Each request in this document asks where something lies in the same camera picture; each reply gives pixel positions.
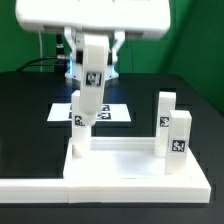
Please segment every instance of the white base platform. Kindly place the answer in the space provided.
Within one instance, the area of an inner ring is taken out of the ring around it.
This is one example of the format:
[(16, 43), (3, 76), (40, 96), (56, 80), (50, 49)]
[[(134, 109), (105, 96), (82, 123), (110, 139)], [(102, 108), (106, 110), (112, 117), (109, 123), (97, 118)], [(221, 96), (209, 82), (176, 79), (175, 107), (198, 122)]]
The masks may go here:
[(92, 138), (86, 158), (69, 142), (64, 179), (0, 179), (0, 203), (209, 203), (211, 187), (188, 150), (186, 169), (164, 175), (154, 138)]

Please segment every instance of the black surface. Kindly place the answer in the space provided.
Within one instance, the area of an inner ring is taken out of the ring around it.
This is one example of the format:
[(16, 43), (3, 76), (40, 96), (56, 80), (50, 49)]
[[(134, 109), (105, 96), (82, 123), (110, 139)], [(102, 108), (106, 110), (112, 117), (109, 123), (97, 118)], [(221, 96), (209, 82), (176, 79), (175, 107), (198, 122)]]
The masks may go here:
[[(61, 178), (70, 122), (47, 122), (52, 103), (71, 101), (75, 88), (51, 73), (0, 74), (0, 177)], [(97, 136), (153, 136), (158, 92), (175, 91), (177, 109), (192, 115), (190, 148), (212, 187), (201, 204), (0, 205), (0, 223), (223, 223), (224, 119), (181, 78), (123, 74), (104, 103), (126, 103), (132, 123), (101, 123)]]

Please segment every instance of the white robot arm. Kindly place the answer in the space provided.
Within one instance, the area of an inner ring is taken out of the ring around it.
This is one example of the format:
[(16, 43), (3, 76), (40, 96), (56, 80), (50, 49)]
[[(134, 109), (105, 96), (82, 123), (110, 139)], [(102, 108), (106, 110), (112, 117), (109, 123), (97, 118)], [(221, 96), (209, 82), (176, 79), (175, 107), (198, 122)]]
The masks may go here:
[(169, 0), (17, 0), (16, 16), (27, 30), (61, 32), (76, 62), (77, 34), (83, 34), (80, 112), (93, 125), (101, 111), (109, 54), (112, 63), (125, 37), (161, 38), (170, 26)]

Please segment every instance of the green wall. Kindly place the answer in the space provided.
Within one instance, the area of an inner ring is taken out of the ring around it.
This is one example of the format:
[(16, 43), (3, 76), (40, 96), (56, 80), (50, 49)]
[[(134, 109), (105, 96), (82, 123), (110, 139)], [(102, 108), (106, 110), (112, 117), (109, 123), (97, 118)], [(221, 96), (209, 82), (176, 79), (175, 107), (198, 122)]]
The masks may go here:
[[(182, 76), (224, 115), (224, 0), (170, 0), (172, 24), (160, 41), (127, 40), (121, 73)], [(43, 34), (44, 56), (55, 55), (55, 36)], [(15, 0), (0, 0), (0, 72), (39, 58), (38, 34), (22, 30)]]

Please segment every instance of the black cable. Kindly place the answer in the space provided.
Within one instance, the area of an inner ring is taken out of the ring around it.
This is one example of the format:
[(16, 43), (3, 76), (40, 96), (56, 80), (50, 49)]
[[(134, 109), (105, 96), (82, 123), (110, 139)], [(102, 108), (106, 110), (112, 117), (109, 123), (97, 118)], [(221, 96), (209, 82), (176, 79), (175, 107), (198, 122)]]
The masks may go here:
[(24, 68), (26, 68), (29, 65), (32, 65), (33, 63), (36, 63), (36, 62), (48, 61), (48, 60), (56, 60), (56, 59), (57, 59), (57, 57), (44, 57), (44, 58), (34, 59), (34, 60), (31, 60), (31, 61), (27, 62), (26, 64), (24, 64), (23, 66), (21, 66), (20, 68), (18, 68), (16, 71), (17, 72), (21, 72)]

